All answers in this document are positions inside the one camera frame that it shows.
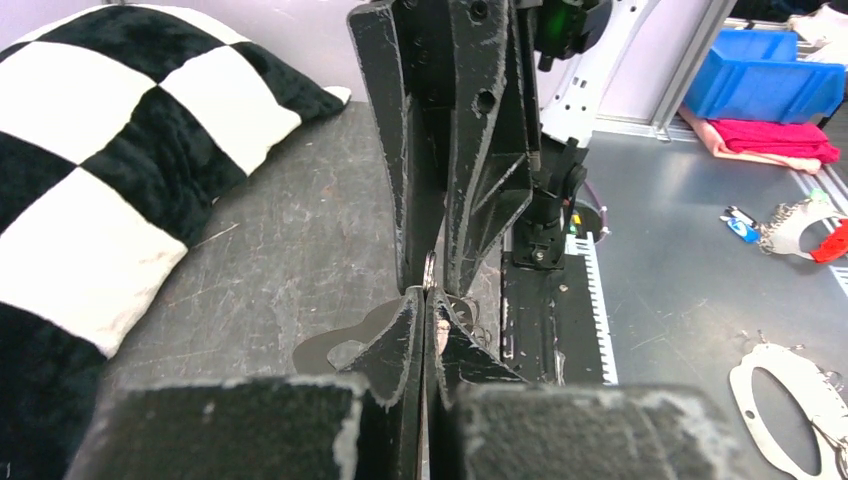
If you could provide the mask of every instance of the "pink towel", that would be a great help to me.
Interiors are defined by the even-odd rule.
[[[698,135],[698,138],[704,142],[704,146],[716,158],[726,158],[728,160],[742,160],[746,162],[765,163],[767,165],[780,165],[793,168],[802,172],[807,172],[810,175],[815,175],[821,169],[821,161],[816,158],[793,158],[784,157],[781,155],[772,155],[768,153],[741,152],[736,153],[727,148],[724,144],[724,139],[718,134],[715,128],[710,125],[710,122],[698,118],[688,108],[680,107],[680,116],[686,120],[686,123],[692,126],[692,130]]]
[[[734,152],[757,152],[795,158],[839,161],[839,149],[813,124],[782,125],[745,120],[708,120]]]

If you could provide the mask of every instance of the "blue plastic bin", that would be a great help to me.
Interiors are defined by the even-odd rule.
[[[722,30],[683,103],[701,118],[806,123],[842,103],[845,66],[798,61],[794,32]]]

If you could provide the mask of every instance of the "table surface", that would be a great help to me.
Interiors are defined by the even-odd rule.
[[[755,341],[742,332],[756,338],[758,329],[848,374],[848,298],[827,267],[763,255],[718,215],[734,204],[765,220],[778,203],[800,200],[801,188],[786,170],[716,160],[698,144],[612,134],[596,135],[586,165],[609,208],[612,234],[597,250],[621,383],[701,388],[745,446],[752,478],[789,478],[757,453],[727,375]],[[353,103],[300,128],[218,202],[206,240],[111,361],[102,395],[169,378],[294,373],[301,341],[398,296],[392,231],[369,107]],[[495,335],[498,264],[495,253],[471,290]],[[357,348],[337,348],[334,360]],[[797,407],[756,380],[778,442],[814,468],[812,431]]]

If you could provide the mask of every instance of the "pillow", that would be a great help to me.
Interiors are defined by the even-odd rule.
[[[61,478],[100,367],[214,201],[349,96],[186,8],[99,6],[0,51],[0,467],[12,478]]]

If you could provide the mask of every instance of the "screw hole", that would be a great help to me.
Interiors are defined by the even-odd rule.
[[[483,0],[477,0],[471,4],[471,18],[483,20],[489,16],[489,5]]]
[[[495,96],[492,92],[488,90],[483,90],[482,92],[477,94],[477,99],[474,102],[474,106],[478,112],[483,115],[488,114],[495,108]]]

